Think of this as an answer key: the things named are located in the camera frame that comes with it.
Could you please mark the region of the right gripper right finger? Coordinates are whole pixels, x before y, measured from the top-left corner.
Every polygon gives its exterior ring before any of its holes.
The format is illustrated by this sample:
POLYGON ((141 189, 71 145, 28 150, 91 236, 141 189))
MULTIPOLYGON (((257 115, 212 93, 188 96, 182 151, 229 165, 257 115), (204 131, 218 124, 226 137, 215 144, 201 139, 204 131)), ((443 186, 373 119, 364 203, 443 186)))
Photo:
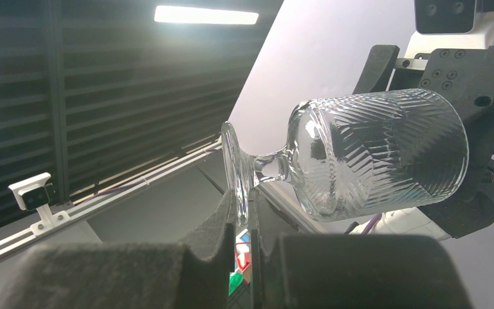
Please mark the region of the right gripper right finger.
POLYGON ((471 308, 426 236, 306 234, 259 190, 249 198, 254 308, 471 308))

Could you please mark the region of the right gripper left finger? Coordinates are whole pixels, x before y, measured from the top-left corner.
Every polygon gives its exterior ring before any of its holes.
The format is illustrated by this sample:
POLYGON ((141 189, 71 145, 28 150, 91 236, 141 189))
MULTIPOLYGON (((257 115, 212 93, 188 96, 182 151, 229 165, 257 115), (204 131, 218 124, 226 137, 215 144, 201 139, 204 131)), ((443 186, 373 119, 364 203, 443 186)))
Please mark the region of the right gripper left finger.
POLYGON ((0 308, 226 308, 235 202, 175 243, 37 245, 0 293, 0 308))

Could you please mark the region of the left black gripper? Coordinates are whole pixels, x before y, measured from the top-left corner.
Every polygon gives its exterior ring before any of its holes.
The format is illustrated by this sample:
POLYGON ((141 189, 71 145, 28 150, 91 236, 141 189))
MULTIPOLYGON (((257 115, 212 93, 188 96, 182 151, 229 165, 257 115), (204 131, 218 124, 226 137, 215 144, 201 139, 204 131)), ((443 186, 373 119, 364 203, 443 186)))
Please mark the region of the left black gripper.
POLYGON ((355 93, 422 88, 447 99, 459 114, 469 143, 469 164, 458 191, 440 203, 386 212, 355 234, 418 234, 461 238, 494 223, 494 46, 438 48, 412 58, 393 45, 371 48, 355 93))

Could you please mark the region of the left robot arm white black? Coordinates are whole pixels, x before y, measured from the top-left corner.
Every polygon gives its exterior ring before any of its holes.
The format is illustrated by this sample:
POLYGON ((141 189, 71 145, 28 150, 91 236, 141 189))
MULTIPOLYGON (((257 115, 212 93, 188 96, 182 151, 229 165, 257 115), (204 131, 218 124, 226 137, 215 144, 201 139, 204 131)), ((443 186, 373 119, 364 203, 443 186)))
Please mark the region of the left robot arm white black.
POLYGON ((447 200, 387 212, 352 226, 353 234, 418 234, 438 240, 461 238, 494 223, 494 46, 438 48, 398 57, 398 47, 376 45, 356 93, 422 88, 446 98, 465 126, 470 159, 459 190, 447 200))

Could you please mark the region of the clear glass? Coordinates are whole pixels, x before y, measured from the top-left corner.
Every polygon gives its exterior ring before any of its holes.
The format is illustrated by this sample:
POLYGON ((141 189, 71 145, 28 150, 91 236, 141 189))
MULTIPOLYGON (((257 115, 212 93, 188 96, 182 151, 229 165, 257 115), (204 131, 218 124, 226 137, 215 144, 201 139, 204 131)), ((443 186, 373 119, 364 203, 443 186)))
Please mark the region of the clear glass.
POLYGON ((459 189, 469 163, 458 113, 420 88, 301 102, 285 145, 273 153, 245 153, 230 122, 221 140, 241 227, 248 195, 262 183, 289 183, 311 219, 332 222, 442 202, 459 189))

